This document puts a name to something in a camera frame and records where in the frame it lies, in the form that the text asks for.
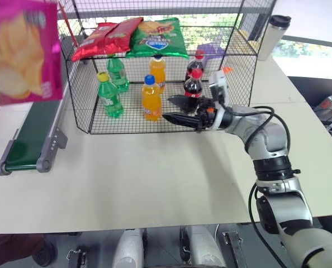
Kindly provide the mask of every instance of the metal wire cage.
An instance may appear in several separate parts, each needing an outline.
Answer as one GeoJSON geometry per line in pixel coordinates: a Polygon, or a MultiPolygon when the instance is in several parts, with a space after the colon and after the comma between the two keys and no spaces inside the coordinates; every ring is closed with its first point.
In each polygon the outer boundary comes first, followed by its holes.
{"type": "MultiPolygon", "coordinates": [[[[121,22],[143,16],[145,21],[177,17],[187,52],[192,58],[197,49],[205,50],[203,95],[209,96],[208,78],[212,72],[230,67],[226,74],[232,105],[248,106],[252,94],[255,66],[265,27],[275,0],[65,0],[70,30],[59,11],[58,27],[66,61],[70,95],[77,127],[90,134],[179,132],[190,129],[165,119],[146,121],[141,105],[141,87],[149,73],[150,58],[123,61],[130,89],[120,95],[123,115],[109,118],[99,101],[97,72],[106,71],[107,55],[72,63],[71,33],[80,43],[99,22],[121,22]]],[[[165,57],[166,86],[162,111],[179,112],[169,103],[170,95],[183,94],[183,79],[189,60],[165,57]]]]}

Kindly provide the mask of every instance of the blue bottle cap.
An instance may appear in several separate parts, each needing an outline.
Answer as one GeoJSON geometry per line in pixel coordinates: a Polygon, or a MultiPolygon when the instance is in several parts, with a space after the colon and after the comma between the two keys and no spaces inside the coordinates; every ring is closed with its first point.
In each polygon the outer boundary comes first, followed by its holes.
{"type": "Polygon", "coordinates": [[[147,76],[145,76],[145,84],[146,85],[155,84],[155,76],[153,76],[152,74],[148,74],[147,76]]]}

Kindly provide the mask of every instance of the window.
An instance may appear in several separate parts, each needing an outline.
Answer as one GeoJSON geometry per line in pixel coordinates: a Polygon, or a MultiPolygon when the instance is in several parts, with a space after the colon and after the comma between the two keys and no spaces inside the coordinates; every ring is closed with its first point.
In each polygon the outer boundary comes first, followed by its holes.
{"type": "Polygon", "coordinates": [[[280,40],[273,58],[287,76],[332,79],[332,47],[280,40]]]}

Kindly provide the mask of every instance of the black bottle lid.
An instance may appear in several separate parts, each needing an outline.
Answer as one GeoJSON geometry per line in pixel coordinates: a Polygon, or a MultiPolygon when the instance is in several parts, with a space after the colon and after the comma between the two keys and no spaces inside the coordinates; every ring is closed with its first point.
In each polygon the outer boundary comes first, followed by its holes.
{"type": "Polygon", "coordinates": [[[282,15],[273,15],[269,23],[276,27],[288,28],[291,17],[282,15]]]}

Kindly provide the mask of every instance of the cola bottle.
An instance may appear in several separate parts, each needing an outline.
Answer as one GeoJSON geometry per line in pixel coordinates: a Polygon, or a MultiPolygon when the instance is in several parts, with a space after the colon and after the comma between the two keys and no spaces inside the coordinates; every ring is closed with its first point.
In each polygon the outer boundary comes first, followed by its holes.
{"type": "Polygon", "coordinates": [[[183,84],[184,95],[192,98],[188,102],[188,107],[182,108],[182,111],[185,113],[194,113],[197,109],[197,99],[202,95],[201,77],[202,70],[198,68],[193,69],[191,77],[183,84]]]}
{"type": "Polygon", "coordinates": [[[203,63],[202,63],[204,54],[205,54],[205,52],[203,50],[196,51],[195,58],[193,60],[191,60],[189,62],[189,64],[187,65],[186,76],[184,78],[185,82],[191,77],[191,72],[193,69],[201,69],[202,72],[204,71],[203,63]]]}

